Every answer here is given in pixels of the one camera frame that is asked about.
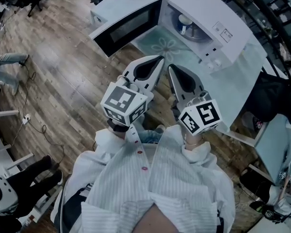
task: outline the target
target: striped shirt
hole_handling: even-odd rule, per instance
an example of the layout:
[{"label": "striped shirt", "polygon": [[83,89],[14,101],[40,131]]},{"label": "striped shirt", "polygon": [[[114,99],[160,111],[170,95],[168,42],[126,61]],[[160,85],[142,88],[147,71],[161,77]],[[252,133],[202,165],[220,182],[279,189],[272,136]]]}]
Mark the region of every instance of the striped shirt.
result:
[{"label": "striped shirt", "polygon": [[65,202],[93,183],[81,203],[76,232],[131,232],[153,204],[179,232],[215,233],[218,213],[224,232],[230,231],[235,218],[233,183],[217,166],[209,142],[189,151],[180,126],[167,128],[150,165],[134,126],[125,140],[105,129],[97,132],[96,141],[95,152],[77,158],[66,184]]}]

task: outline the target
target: laminate floor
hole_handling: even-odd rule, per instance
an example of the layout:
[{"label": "laminate floor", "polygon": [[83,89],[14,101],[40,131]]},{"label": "laminate floor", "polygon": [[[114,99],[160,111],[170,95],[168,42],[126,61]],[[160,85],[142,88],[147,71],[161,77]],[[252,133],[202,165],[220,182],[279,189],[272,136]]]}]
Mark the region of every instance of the laminate floor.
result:
[{"label": "laminate floor", "polygon": [[[15,15],[13,11],[7,12],[3,18],[0,53],[30,54],[26,66],[30,75],[36,72],[36,77],[34,81],[27,81],[26,68],[6,66],[6,70],[18,75],[22,82],[16,96],[11,95],[8,86],[2,88],[0,110],[19,109],[20,115],[0,118],[0,131],[4,141],[11,144],[21,125],[21,117],[30,113],[30,123],[36,129],[41,130],[42,125],[46,125],[48,140],[64,145],[65,157],[60,168],[68,174],[78,155],[93,150],[96,131],[106,127],[99,103],[108,84],[116,80],[127,64],[143,55],[128,45],[114,58],[104,57],[88,37],[94,30],[89,20],[90,0],[44,0],[41,5],[43,11],[34,10],[31,18],[27,17],[29,8],[18,10]],[[163,77],[150,112],[153,121],[165,126],[175,123],[170,111],[172,101],[167,78]],[[38,160],[50,154],[61,161],[61,147],[50,145],[32,125],[21,129],[11,148],[12,155],[20,158],[32,152]],[[246,231],[260,215],[249,208],[252,200],[238,187],[238,176],[257,155],[254,149],[218,132],[207,132],[205,138],[212,145],[218,165],[234,182],[237,214],[232,231]],[[41,224],[43,232],[55,232],[48,217]],[[38,225],[26,231],[37,232]]]}]

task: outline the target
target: white mug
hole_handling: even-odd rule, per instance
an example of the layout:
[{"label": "white mug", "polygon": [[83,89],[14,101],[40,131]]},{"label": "white mug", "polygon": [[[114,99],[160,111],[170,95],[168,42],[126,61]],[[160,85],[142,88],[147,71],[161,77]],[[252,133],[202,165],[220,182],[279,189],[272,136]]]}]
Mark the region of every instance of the white mug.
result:
[{"label": "white mug", "polygon": [[180,34],[185,34],[186,29],[191,27],[192,24],[193,24],[193,21],[187,18],[184,14],[181,14],[178,17],[177,28],[180,31]]}]

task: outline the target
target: white robot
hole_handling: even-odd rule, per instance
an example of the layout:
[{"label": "white robot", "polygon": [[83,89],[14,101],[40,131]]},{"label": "white robot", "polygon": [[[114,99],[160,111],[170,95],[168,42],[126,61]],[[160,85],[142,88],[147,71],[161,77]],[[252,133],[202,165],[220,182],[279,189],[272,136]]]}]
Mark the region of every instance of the white robot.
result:
[{"label": "white robot", "polygon": [[116,83],[110,83],[102,98],[100,104],[106,116],[120,125],[129,126],[145,113],[154,98],[152,91],[159,81],[164,63],[164,57],[159,55],[131,62]]},{"label": "white robot", "polygon": [[168,67],[171,92],[176,98],[172,108],[176,120],[192,134],[210,130],[222,121],[218,104],[204,90],[201,80],[185,67]]},{"label": "white robot", "polygon": [[7,180],[0,175],[0,215],[8,215],[18,203],[18,196]]},{"label": "white robot", "polygon": [[[162,56],[147,56],[131,62],[117,82],[110,83],[101,106],[105,115],[111,119],[108,123],[113,129],[114,125],[110,121],[129,126],[148,110],[154,98],[152,91],[159,81],[163,66]],[[185,67],[171,64],[168,67],[168,78],[176,98],[172,108],[175,118],[192,135],[203,133],[222,121],[218,104],[211,100],[196,74]]]}]

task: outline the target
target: microwave door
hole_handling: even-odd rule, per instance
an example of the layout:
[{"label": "microwave door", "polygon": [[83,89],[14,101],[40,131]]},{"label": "microwave door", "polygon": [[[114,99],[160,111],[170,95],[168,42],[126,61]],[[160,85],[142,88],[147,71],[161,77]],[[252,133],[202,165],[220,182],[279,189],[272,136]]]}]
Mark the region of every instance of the microwave door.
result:
[{"label": "microwave door", "polygon": [[158,25],[162,0],[157,0],[127,15],[106,29],[90,36],[110,57],[129,42]]}]

